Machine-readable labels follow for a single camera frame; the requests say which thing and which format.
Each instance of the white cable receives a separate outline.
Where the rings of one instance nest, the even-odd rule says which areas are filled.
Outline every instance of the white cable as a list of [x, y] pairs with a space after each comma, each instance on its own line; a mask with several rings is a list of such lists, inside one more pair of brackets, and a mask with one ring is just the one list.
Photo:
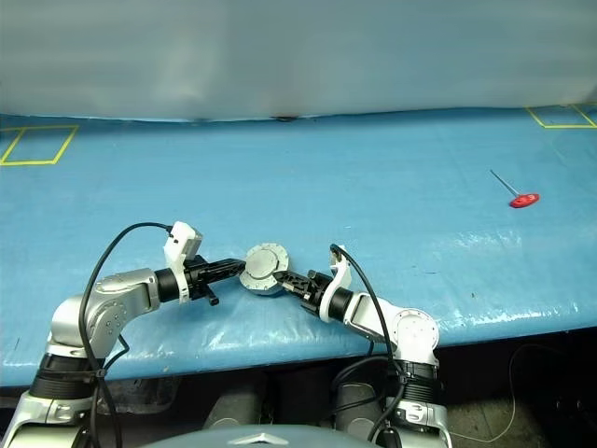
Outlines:
[[512, 357], [510, 358], [510, 362], [508, 363], [508, 368], [507, 368], [507, 371], [508, 371], [507, 376], [508, 376], [508, 381], [510, 384], [510, 395], [512, 396], [512, 415], [510, 416], [510, 421], [508, 422], [508, 424], [504, 428], [504, 430], [502, 432], [500, 432], [497, 436], [495, 436], [487, 441], [485, 441], [483, 439], [477, 439], [477, 438], [471, 437], [471, 436], [465, 436], [463, 434], [458, 434], [457, 432], [451, 432], [450, 434], [452, 434], [452, 436], [460, 437], [461, 439], [468, 439], [470, 441], [478, 441], [480, 443], [494, 443], [495, 441], [498, 441], [499, 439], [501, 439], [502, 437], [504, 437], [506, 435], [506, 433], [512, 427], [512, 424], [514, 423], [514, 417], [516, 416], [516, 396], [514, 395], [514, 383], [512, 382], [512, 366], [514, 365], [514, 359], [516, 358], [518, 353], [520, 353], [523, 348], [528, 348], [528, 347], [538, 347], [538, 348], [543, 348], [545, 350], [551, 350], [556, 353], [560, 353], [560, 354], [562, 353], [559, 350], [556, 350], [551, 347], [547, 347], [545, 345], [540, 345], [538, 343], [526, 343], [525, 345], [521, 345], [519, 348], [517, 348], [516, 351], [512, 354]]

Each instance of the electrical cable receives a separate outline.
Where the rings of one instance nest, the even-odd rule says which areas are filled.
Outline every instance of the electrical cable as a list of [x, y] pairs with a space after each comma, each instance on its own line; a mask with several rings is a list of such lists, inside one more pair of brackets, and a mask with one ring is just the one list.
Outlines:
[[113, 357], [111, 357], [110, 360], [107, 362], [107, 364], [104, 366], [104, 369], [106, 371], [108, 369], [110, 369], [110, 367], [112, 367], [112, 365], [116, 361], [118, 361], [121, 357], [123, 357], [124, 355], [129, 353], [129, 351], [131, 350], [131, 347], [127, 344], [126, 340], [124, 339], [124, 337], [121, 334], [118, 335], [118, 340], [122, 344], [123, 348], [118, 353], [116, 353]]
[[344, 369], [339, 371], [338, 374], [332, 380], [332, 382], [330, 384], [331, 390], [336, 390], [340, 386], [340, 382], [342, 380], [344, 380], [346, 377], [348, 377], [350, 374], [352, 374], [359, 367], [362, 367], [362, 366], [368, 364], [369, 362], [375, 362], [375, 361], [387, 361], [387, 357], [385, 355], [379, 355], [379, 356], [375, 356], [375, 357], [365, 357], [365, 358], [359, 359], [358, 361], [345, 367]]
[[[97, 281], [97, 277], [100, 273], [100, 270], [104, 266], [104, 263], [107, 260], [108, 256], [110, 255], [112, 250], [114, 250], [114, 248], [120, 242], [120, 240], [122, 238], [124, 238], [124, 236], [127, 233], [129, 233], [130, 231], [133, 231], [134, 229], [138, 229], [141, 227], [158, 227], [161, 229], [165, 229], [169, 233], [172, 230], [172, 226], [167, 226], [165, 224], [160, 224], [158, 222], [138, 222], [136, 224], [132, 224], [131, 226], [129, 226], [125, 230], [123, 230], [121, 233], [119, 233], [117, 235], [117, 237], [112, 241], [112, 243], [110, 243], [110, 245], [105, 249], [104, 253], [100, 256], [100, 259], [97, 261], [95, 267], [93, 268], [93, 271], [91, 272], [90, 279], [87, 283], [87, 286], [85, 287], [85, 291], [83, 292], [83, 297], [81, 298], [81, 303], [80, 303], [79, 309], [78, 309], [79, 335], [81, 338], [81, 342], [83, 343], [83, 349], [85, 350], [85, 355], [90, 363], [91, 370], [96, 372], [96, 381], [97, 381], [96, 389], [99, 389], [99, 390], [97, 390], [97, 393], [99, 394], [99, 392], [101, 391], [102, 394], [104, 395], [105, 404], [108, 408], [108, 412], [109, 412], [110, 418], [112, 420], [112, 427], [114, 429], [114, 436], [115, 436], [115, 442], [116, 442], [117, 448], [122, 448], [122, 430], [120, 427], [120, 422], [118, 420], [116, 406], [114, 404], [114, 401], [112, 400], [112, 395], [110, 394], [110, 389], [108, 389], [107, 383], [105, 382], [104, 376], [105, 376], [106, 369], [102, 369], [102, 367], [100, 366], [100, 362], [95, 357], [95, 354], [93, 353], [93, 350], [91, 348], [90, 336], [87, 332], [87, 327], [85, 325], [85, 315], [87, 313], [87, 305], [90, 300], [91, 290], [93, 289], [93, 286], [95, 285], [95, 282]], [[122, 343], [122, 345], [125, 346], [125, 349], [126, 349], [126, 347], [128, 347], [126, 342], [124, 342], [124, 338], [120, 339], [120, 343]], [[118, 354], [117, 357], [120, 357], [122, 355], [124, 355], [124, 353]], [[96, 407], [97, 407], [97, 399], [91, 404], [91, 415], [93, 415], [93, 413], [97, 414], [97, 409], [93, 409]], [[95, 427], [91, 426], [90, 431], [92, 432], [91, 440], [93, 441], [95, 448], [100, 448], [99, 438], [97, 436], [97, 426], [95, 426]]]
[[375, 291], [371, 286], [371, 283], [368, 281], [367, 276], [358, 265], [356, 261], [354, 261], [353, 257], [342, 249], [339, 245], [331, 245], [329, 249], [334, 253], [341, 253], [349, 263], [354, 266], [354, 270], [358, 273], [358, 276], [361, 277], [361, 281], [365, 288], [367, 289], [367, 293], [371, 297], [371, 301], [373, 302], [373, 306], [375, 306], [375, 311], [377, 311], [377, 316], [380, 319], [380, 324], [382, 324], [382, 331], [383, 331], [383, 339], [385, 340], [385, 348], [387, 350], [388, 355], [388, 363], [392, 365], [394, 363], [394, 356], [392, 351], [392, 342], [390, 341], [390, 333], [388, 331], [388, 326], [385, 324], [385, 319], [383, 318], [382, 308], [380, 306], [380, 301], [378, 301], [377, 296], [375, 295]]
[[396, 392], [396, 396], [394, 397], [394, 399], [392, 399], [392, 402], [389, 404], [389, 406], [387, 406], [385, 408], [385, 411], [382, 412], [382, 415], [380, 415], [380, 418], [378, 418], [376, 420], [376, 422], [373, 424], [373, 427], [371, 428], [371, 431], [369, 432], [369, 434], [367, 436], [368, 441], [373, 441], [373, 436], [375, 436], [375, 434], [377, 433], [377, 430], [380, 428], [383, 421], [386, 418], [388, 418], [390, 413], [392, 413], [392, 411], [394, 410], [394, 408], [396, 407], [398, 402], [402, 399], [403, 394], [404, 394], [404, 385], [400, 385], [398, 387], [398, 391]]
[[[95, 386], [95, 389], [93, 389], [93, 402], [92, 403], [97, 403], [97, 399], [99, 397], [99, 393], [100, 393], [100, 387], [97, 385]], [[100, 439], [99, 439], [99, 435], [98, 435], [98, 430], [97, 430], [97, 406], [94, 404], [91, 404], [91, 411], [90, 411], [90, 437], [91, 437], [91, 444], [95, 447], [95, 448], [99, 448], [100, 445]]]
[[[351, 255], [348, 252], [346, 252], [344, 249], [342, 249], [339, 245], [331, 245], [329, 248], [332, 252], [334, 252], [336, 254], [337, 253], [342, 254], [348, 260], [348, 262], [353, 265], [354, 270], [356, 271], [356, 273], [358, 273], [358, 276], [361, 277], [361, 281], [363, 282], [363, 285], [365, 285], [365, 288], [367, 289], [367, 293], [371, 297], [371, 301], [373, 302], [373, 306], [375, 306], [375, 311], [377, 312], [377, 316], [380, 319], [380, 324], [382, 325], [383, 339], [385, 341], [385, 348], [387, 351], [388, 365], [389, 366], [394, 365], [396, 368], [396, 371], [398, 372], [398, 376], [400, 376], [403, 373], [403, 371], [400, 368], [400, 366], [398, 364], [396, 364], [394, 361], [394, 355], [393, 355], [393, 351], [392, 351], [392, 342], [390, 340], [390, 332], [388, 331], [388, 327], [385, 323], [385, 319], [383, 318], [383, 312], [382, 312], [382, 307], [380, 306], [380, 301], [378, 300], [377, 296], [375, 295], [375, 291], [373, 290], [371, 283], [368, 281], [367, 276], [365, 275], [365, 273], [363, 272], [361, 267], [358, 265], [358, 263], [356, 261], [354, 261], [353, 257], [351, 257]], [[383, 420], [385, 420], [385, 418], [387, 418], [387, 416], [393, 411], [393, 409], [398, 404], [398, 402], [402, 399], [402, 396], [404, 395], [404, 388], [405, 388], [405, 386], [403, 384], [400, 384], [400, 386], [398, 387], [398, 390], [396, 391], [396, 396], [394, 397], [394, 399], [392, 400], [390, 405], [383, 411], [382, 415], [375, 422], [375, 425], [369, 432], [368, 441], [371, 441], [373, 439], [373, 436], [375, 435], [376, 431], [382, 424]]]
[[529, 347], [542, 348], [544, 350], [550, 350], [550, 351], [553, 351], [553, 352], [556, 352], [559, 354], [562, 353], [555, 348], [547, 347], [545, 345], [541, 345], [538, 343], [526, 343], [525, 345], [521, 345], [519, 348], [517, 348], [514, 351], [514, 353], [510, 357], [510, 361], [508, 362], [508, 368], [507, 368], [507, 371], [508, 371], [507, 377], [508, 377], [508, 382], [509, 382], [509, 387], [510, 387], [510, 396], [512, 397], [512, 415], [510, 415], [510, 420], [508, 421], [504, 430], [502, 432], [500, 432], [497, 436], [492, 437], [491, 439], [488, 439], [488, 440], [477, 439], [476, 437], [466, 436], [464, 434], [458, 434], [457, 432], [451, 432], [450, 434], [452, 436], [460, 437], [461, 439], [467, 439], [470, 441], [478, 441], [479, 443], [494, 443], [495, 441], [500, 440], [502, 437], [504, 437], [507, 434], [507, 432], [512, 427], [512, 424], [514, 423], [514, 417], [516, 416], [516, 395], [514, 394], [514, 382], [512, 381], [512, 368], [514, 366], [514, 360], [516, 359], [516, 356], [523, 349], [526, 349]]
[[360, 399], [360, 400], [354, 401], [352, 403], [342, 404], [341, 406], [338, 406], [337, 408], [332, 410], [330, 415], [336, 415], [337, 413], [341, 413], [342, 411], [347, 411], [349, 409], [356, 408], [357, 406], [362, 406], [364, 404], [373, 403], [375, 401], [379, 401], [381, 398], [382, 397], [378, 397], [378, 396], [374, 395], [373, 397], [368, 397], [366, 399]]

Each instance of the black cable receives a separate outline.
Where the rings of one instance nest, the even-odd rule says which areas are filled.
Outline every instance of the black cable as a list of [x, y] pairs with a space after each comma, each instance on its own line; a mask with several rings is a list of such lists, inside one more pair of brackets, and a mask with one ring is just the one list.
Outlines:
[[91, 403], [90, 411], [90, 437], [91, 444], [94, 448], [101, 448], [99, 432], [97, 430], [97, 399], [99, 397], [100, 387], [97, 385], [93, 390], [93, 402]]
[[[97, 360], [97, 358], [95, 357], [95, 354], [93, 353], [93, 350], [91, 348], [90, 336], [89, 336], [89, 334], [87, 332], [87, 328], [85, 326], [85, 314], [87, 313], [87, 304], [89, 303], [89, 300], [90, 300], [91, 290], [93, 289], [93, 285], [95, 285], [95, 282], [97, 281], [97, 277], [100, 273], [100, 270], [102, 269], [102, 266], [104, 266], [106, 259], [108, 258], [108, 256], [112, 252], [112, 250], [114, 250], [114, 247], [116, 247], [116, 245], [120, 242], [120, 240], [122, 238], [124, 238], [124, 236], [127, 233], [129, 233], [130, 231], [133, 231], [134, 229], [138, 229], [140, 227], [158, 227], [161, 229], [165, 229], [169, 233], [172, 230], [172, 226], [166, 226], [165, 224], [160, 224], [158, 222], [139, 222], [137, 224], [132, 224], [131, 226], [129, 226], [125, 230], [123, 230], [121, 233], [119, 233], [117, 235], [117, 237], [112, 241], [112, 243], [110, 243], [110, 245], [105, 249], [104, 253], [100, 257], [100, 259], [97, 261], [95, 267], [93, 268], [93, 271], [91, 272], [90, 279], [87, 283], [87, 286], [85, 287], [85, 292], [83, 292], [83, 297], [81, 298], [81, 303], [80, 303], [80, 306], [78, 309], [78, 331], [79, 331], [79, 334], [81, 337], [81, 342], [83, 342], [83, 348], [85, 350], [85, 355], [90, 363], [91, 370], [96, 371], [98, 373], [99, 372], [103, 373], [103, 374], [97, 375], [97, 388], [104, 395], [105, 404], [108, 408], [108, 411], [110, 413], [110, 418], [112, 420], [112, 427], [114, 429], [114, 436], [115, 436], [117, 448], [122, 448], [122, 430], [120, 427], [120, 422], [118, 420], [116, 406], [114, 405], [114, 401], [112, 400], [112, 395], [110, 394], [110, 389], [108, 389], [107, 383], [105, 382], [105, 379], [104, 379], [105, 369], [102, 371], [100, 363]], [[96, 412], [96, 414], [97, 414], [97, 409], [95, 409], [95, 410], [93, 409], [96, 406], [97, 406], [97, 399], [91, 404], [91, 414], [93, 414], [94, 412]], [[97, 427], [96, 428], [91, 427], [90, 430], [92, 432], [96, 431]], [[99, 440], [97, 437], [97, 432], [95, 432], [95, 434], [91, 434], [91, 439], [93, 441], [97, 441], [97, 443], [99, 443]]]
[[[380, 306], [380, 301], [378, 300], [377, 296], [375, 295], [375, 291], [373, 290], [371, 283], [368, 281], [367, 276], [365, 275], [365, 273], [363, 272], [361, 267], [358, 265], [358, 263], [356, 261], [354, 261], [353, 257], [351, 257], [351, 255], [348, 252], [346, 252], [344, 249], [342, 249], [339, 245], [331, 245], [329, 248], [334, 253], [341, 253], [348, 260], [348, 262], [354, 266], [354, 270], [356, 271], [356, 273], [358, 273], [358, 276], [361, 277], [361, 281], [363, 282], [363, 285], [365, 285], [365, 288], [367, 289], [367, 293], [371, 297], [371, 301], [373, 302], [373, 306], [375, 306], [375, 311], [377, 312], [377, 316], [380, 319], [380, 324], [382, 325], [383, 339], [385, 341], [385, 348], [387, 351], [388, 365], [389, 366], [394, 365], [396, 368], [396, 371], [398, 372], [398, 376], [400, 376], [402, 373], [402, 369], [394, 361], [394, 356], [393, 356], [393, 351], [392, 351], [392, 342], [390, 340], [390, 332], [388, 331], [388, 327], [385, 323], [385, 319], [383, 318], [383, 312], [382, 312], [382, 308]], [[383, 411], [382, 415], [375, 422], [375, 425], [369, 432], [368, 441], [371, 441], [373, 439], [375, 432], [378, 430], [378, 428], [382, 424], [383, 420], [385, 420], [387, 418], [387, 416], [390, 415], [390, 413], [394, 410], [395, 406], [402, 399], [403, 394], [404, 394], [404, 385], [400, 384], [400, 386], [397, 390], [396, 396], [394, 397], [394, 399], [392, 400], [390, 405], [385, 409], [385, 411]]]
[[375, 433], [380, 428], [383, 421], [388, 417], [388, 415], [390, 415], [390, 413], [392, 413], [394, 411], [394, 408], [396, 407], [398, 402], [402, 399], [403, 394], [404, 394], [404, 385], [400, 385], [398, 388], [398, 391], [396, 392], [396, 396], [394, 397], [394, 399], [392, 400], [390, 405], [387, 408], [385, 408], [385, 411], [382, 412], [382, 415], [380, 415], [380, 418], [378, 418], [376, 420], [375, 424], [371, 428], [371, 431], [369, 432], [369, 435], [367, 436], [368, 441], [373, 441], [373, 436], [375, 436]]
[[388, 326], [385, 324], [385, 319], [383, 318], [383, 312], [380, 306], [380, 301], [378, 301], [377, 296], [375, 295], [375, 291], [371, 286], [371, 283], [368, 281], [367, 276], [365, 275], [361, 267], [358, 265], [356, 261], [354, 261], [353, 257], [351, 257], [348, 252], [342, 249], [339, 245], [331, 245], [329, 248], [332, 252], [340, 252], [348, 260], [348, 262], [354, 266], [354, 270], [356, 271], [356, 273], [358, 273], [358, 276], [361, 277], [361, 281], [363, 282], [363, 285], [365, 285], [365, 288], [367, 289], [367, 292], [371, 297], [373, 306], [375, 306], [375, 311], [377, 311], [377, 316], [380, 319], [380, 323], [382, 324], [383, 339], [385, 340], [385, 348], [387, 350], [388, 362], [390, 363], [390, 365], [392, 365], [394, 363], [394, 357], [392, 354], [393, 352], [392, 342], [390, 341], [390, 333], [388, 331]]
[[342, 411], [346, 411], [348, 409], [352, 409], [355, 408], [357, 406], [362, 406], [364, 404], [369, 404], [372, 403], [374, 401], [379, 401], [380, 399], [382, 399], [382, 396], [376, 396], [374, 395], [373, 397], [369, 397], [367, 399], [360, 399], [359, 401], [354, 401], [352, 403], [347, 403], [347, 404], [342, 404], [341, 406], [338, 406], [337, 408], [335, 408], [330, 415], [336, 415], [337, 413], [341, 413]]
[[359, 359], [358, 361], [345, 367], [344, 369], [339, 371], [338, 374], [332, 380], [331, 385], [330, 385], [331, 390], [336, 390], [338, 388], [338, 386], [340, 385], [340, 382], [342, 380], [344, 380], [346, 377], [348, 377], [351, 373], [353, 373], [359, 367], [362, 367], [362, 366], [368, 364], [369, 362], [375, 362], [375, 361], [387, 361], [387, 357], [385, 355], [378, 355], [375, 357], [365, 357], [365, 358]]
[[120, 341], [120, 343], [122, 344], [122, 350], [120, 350], [118, 353], [116, 353], [109, 361], [108, 363], [104, 366], [104, 369], [107, 371], [108, 369], [110, 369], [110, 367], [112, 367], [112, 365], [118, 361], [122, 356], [126, 355], [127, 353], [129, 353], [129, 350], [131, 350], [131, 347], [127, 344], [127, 342], [125, 341], [124, 337], [122, 337], [121, 334], [118, 335], [118, 340]]

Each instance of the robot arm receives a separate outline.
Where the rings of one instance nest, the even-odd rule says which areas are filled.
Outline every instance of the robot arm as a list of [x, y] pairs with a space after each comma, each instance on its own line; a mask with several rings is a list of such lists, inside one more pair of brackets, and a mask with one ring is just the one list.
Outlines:
[[[164, 252], [168, 268], [118, 273], [97, 282], [90, 294], [85, 325], [101, 366], [128, 322], [156, 311], [160, 304], [207, 297], [218, 299], [209, 284], [238, 275], [244, 261], [209, 263], [196, 256], [201, 235], [187, 224], [174, 224]], [[78, 328], [81, 296], [64, 301], [52, 318], [46, 354], [30, 390], [22, 394], [2, 447], [84, 446], [97, 376], [91, 371]]]
[[[348, 329], [375, 343], [385, 342], [380, 316], [366, 292], [353, 292], [350, 285], [350, 264], [332, 251], [330, 263], [334, 277], [309, 271], [302, 276], [290, 271], [274, 273], [286, 291], [301, 298], [301, 305], [325, 322], [339, 320]], [[434, 349], [439, 340], [438, 325], [427, 313], [414, 308], [401, 308], [378, 298], [382, 318], [388, 328], [395, 362], [402, 370], [398, 379], [404, 395], [388, 417], [388, 424], [398, 427], [403, 446], [405, 441], [421, 441], [437, 434], [430, 444], [451, 448], [447, 429], [446, 408], [437, 404], [441, 384], [437, 378], [438, 361]]]

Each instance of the red handle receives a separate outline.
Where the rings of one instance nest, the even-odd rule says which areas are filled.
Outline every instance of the red handle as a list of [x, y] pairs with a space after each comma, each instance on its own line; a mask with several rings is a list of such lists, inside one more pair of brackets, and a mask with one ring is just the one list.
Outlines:
[[539, 200], [538, 193], [519, 194], [514, 201], [510, 203], [510, 207], [523, 208], [536, 203]]

